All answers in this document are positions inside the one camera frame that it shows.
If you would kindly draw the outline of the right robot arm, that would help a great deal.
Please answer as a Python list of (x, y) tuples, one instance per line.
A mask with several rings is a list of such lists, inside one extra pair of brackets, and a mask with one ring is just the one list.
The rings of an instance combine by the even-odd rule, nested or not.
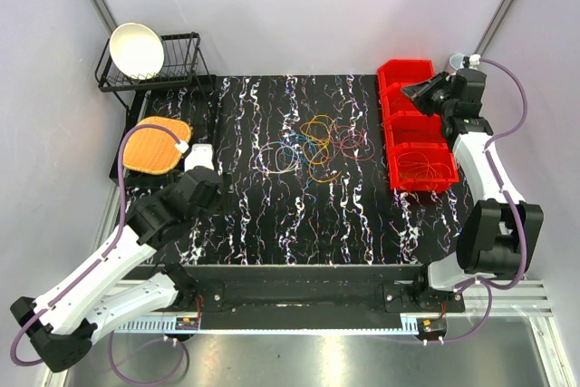
[(480, 114), (486, 80), (480, 70), (461, 68), (401, 90), (422, 114), (440, 116), (442, 136), (474, 201), (455, 253), (424, 266), (406, 288), (421, 311), (460, 299), (471, 285), (515, 287), (531, 264), (544, 221), (542, 208), (525, 201), (500, 161), (502, 134)]

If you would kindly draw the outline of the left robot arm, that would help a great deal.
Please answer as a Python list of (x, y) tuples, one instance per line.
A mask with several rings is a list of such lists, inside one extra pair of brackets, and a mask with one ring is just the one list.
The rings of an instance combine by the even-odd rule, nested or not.
[(109, 333), (159, 309), (189, 309), (196, 299), (194, 279), (169, 265), (153, 277), (109, 292), (135, 266), (189, 232), (201, 215), (218, 211), (223, 178), (209, 144), (193, 145), (179, 179), (136, 200), (106, 241), (59, 284), (36, 298), (22, 296), (10, 307), (39, 363), (52, 372), (77, 364)]

